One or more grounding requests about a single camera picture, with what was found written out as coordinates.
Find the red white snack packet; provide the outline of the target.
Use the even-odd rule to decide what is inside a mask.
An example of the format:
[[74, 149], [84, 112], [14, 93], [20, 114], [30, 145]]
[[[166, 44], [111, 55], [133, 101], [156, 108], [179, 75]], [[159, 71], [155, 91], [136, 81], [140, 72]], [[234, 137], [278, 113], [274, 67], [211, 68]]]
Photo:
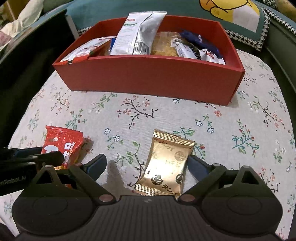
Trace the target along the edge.
[[90, 57], [108, 56], [111, 39], [115, 37], [108, 36], [89, 40], [65, 56], [60, 63], [70, 64], [88, 60]]

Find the red Trolli gummy packet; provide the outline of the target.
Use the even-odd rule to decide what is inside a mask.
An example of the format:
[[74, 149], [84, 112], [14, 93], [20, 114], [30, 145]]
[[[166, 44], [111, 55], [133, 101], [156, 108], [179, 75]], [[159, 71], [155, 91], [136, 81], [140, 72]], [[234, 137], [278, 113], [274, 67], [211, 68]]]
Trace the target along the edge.
[[84, 142], [83, 133], [57, 126], [46, 126], [46, 130], [47, 135], [41, 153], [61, 152], [63, 154], [63, 162], [55, 166], [56, 170], [67, 169], [74, 165]]

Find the teal lion sofa cover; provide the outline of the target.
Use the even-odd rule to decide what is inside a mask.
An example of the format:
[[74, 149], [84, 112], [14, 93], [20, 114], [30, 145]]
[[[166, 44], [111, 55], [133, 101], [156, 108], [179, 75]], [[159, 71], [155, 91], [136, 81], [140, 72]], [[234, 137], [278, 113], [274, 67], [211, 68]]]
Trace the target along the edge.
[[138, 11], [166, 11], [168, 15], [192, 16], [219, 21], [233, 40], [261, 51], [270, 18], [254, 1], [72, 1], [67, 6], [78, 30], [87, 30], [98, 21], [121, 18]]

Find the clear wrapped bread packet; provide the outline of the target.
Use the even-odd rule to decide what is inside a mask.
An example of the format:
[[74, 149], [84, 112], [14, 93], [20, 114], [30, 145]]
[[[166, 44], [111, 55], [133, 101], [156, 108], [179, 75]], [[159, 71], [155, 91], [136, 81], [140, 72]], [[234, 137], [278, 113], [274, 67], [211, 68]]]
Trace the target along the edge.
[[158, 32], [152, 44], [151, 55], [178, 57], [176, 43], [183, 41], [177, 32]]

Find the red storage box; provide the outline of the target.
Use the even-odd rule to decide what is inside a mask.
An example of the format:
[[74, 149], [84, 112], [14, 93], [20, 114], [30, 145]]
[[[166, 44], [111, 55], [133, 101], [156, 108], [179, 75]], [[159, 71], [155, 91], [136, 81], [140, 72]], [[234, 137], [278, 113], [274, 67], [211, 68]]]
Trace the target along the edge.
[[95, 56], [53, 67], [70, 90], [175, 97], [227, 105], [244, 77], [237, 51], [217, 21], [165, 16], [160, 31], [188, 30], [212, 42], [225, 64], [157, 55]]

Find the blue white snack packet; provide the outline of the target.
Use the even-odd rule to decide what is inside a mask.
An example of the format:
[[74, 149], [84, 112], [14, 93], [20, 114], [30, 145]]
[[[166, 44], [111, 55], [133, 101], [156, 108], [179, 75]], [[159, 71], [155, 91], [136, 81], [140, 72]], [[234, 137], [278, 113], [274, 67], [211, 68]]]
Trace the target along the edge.
[[116, 37], [111, 39], [110, 47], [109, 47], [109, 54], [111, 54], [111, 51], [112, 51], [115, 41], [116, 41]]

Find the white red small packet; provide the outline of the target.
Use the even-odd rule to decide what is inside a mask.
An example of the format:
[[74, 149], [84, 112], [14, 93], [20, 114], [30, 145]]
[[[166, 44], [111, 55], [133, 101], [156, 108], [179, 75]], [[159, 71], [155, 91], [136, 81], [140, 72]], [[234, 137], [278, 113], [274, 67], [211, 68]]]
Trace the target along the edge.
[[222, 65], [225, 65], [225, 61], [223, 58], [218, 58], [215, 55], [215, 53], [213, 53], [212, 51], [210, 51], [206, 48], [200, 50], [200, 56], [201, 56], [201, 60], [203, 60], [203, 61], [212, 62], [212, 63], [219, 63]]

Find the green white small packet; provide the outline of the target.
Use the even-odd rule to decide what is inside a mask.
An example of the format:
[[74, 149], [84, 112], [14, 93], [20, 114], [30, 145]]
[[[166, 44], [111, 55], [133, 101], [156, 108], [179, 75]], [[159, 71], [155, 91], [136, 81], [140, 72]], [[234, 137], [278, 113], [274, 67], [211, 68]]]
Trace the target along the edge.
[[192, 44], [185, 44], [182, 42], [176, 42], [176, 52], [181, 58], [189, 58], [195, 60], [201, 60], [200, 51]]

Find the floral tablecloth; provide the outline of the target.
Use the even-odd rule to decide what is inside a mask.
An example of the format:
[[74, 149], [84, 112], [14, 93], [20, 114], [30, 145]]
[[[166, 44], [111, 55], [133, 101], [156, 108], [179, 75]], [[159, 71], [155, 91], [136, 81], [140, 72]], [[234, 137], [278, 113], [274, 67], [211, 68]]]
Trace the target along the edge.
[[115, 196], [131, 195], [145, 168], [154, 130], [195, 142], [193, 153], [205, 162], [238, 170], [251, 166], [283, 207], [276, 234], [287, 239], [295, 213], [295, 122], [273, 71], [259, 58], [238, 55], [245, 76], [228, 106], [181, 98], [115, 92], [71, 91], [54, 72], [25, 105], [10, 148], [42, 146], [46, 126], [81, 131], [80, 161], [100, 153], [107, 170], [98, 183]]

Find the white blanket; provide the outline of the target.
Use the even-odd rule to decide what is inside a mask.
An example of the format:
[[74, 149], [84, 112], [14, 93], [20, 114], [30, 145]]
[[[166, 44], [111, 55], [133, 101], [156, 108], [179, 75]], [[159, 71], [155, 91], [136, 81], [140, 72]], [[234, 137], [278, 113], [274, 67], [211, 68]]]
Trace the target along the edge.
[[7, 23], [1, 32], [10, 37], [15, 37], [18, 33], [36, 22], [43, 10], [44, 0], [31, 0], [27, 3], [25, 8], [21, 11], [18, 18], [11, 23]]

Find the blue wafer biscuit packet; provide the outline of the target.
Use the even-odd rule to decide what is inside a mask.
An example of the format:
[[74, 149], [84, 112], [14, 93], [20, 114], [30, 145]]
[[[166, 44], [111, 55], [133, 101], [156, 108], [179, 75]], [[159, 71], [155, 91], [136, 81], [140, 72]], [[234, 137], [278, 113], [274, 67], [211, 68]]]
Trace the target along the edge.
[[188, 30], [183, 30], [180, 33], [180, 36], [196, 47], [200, 47], [201, 49], [207, 48], [208, 50], [212, 51], [218, 58], [223, 57], [219, 49], [214, 44], [212, 44], [199, 34], [192, 33]]

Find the gold foil snack packet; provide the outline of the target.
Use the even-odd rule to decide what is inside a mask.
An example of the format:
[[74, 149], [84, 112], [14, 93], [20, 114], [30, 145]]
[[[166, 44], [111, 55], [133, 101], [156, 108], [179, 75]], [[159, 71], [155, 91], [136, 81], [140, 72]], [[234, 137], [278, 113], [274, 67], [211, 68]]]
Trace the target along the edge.
[[135, 185], [135, 192], [178, 198], [183, 190], [186, 161], [194, 146], [192, 140], [154, 130], [145, 171]]

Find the dark coffee table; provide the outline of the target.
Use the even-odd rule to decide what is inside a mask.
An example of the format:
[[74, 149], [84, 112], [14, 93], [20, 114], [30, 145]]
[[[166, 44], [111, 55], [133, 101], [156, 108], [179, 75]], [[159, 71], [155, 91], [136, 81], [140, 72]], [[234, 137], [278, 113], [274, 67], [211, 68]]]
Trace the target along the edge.
[[74, 42], [67, 5], [43, 15], [1, 54], [1, 147], [8, 146], [31, 99], [53, 73], [54, 61]]

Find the white Weilong snack packet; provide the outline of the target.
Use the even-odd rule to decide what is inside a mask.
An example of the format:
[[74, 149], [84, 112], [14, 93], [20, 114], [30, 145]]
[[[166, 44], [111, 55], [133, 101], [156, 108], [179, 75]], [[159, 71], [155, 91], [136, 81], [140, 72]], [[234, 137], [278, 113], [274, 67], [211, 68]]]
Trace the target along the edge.
[[129, 13], [115, 39], [110, 54], [149, 55], [156, 33], [166, 14], [166, 11]]

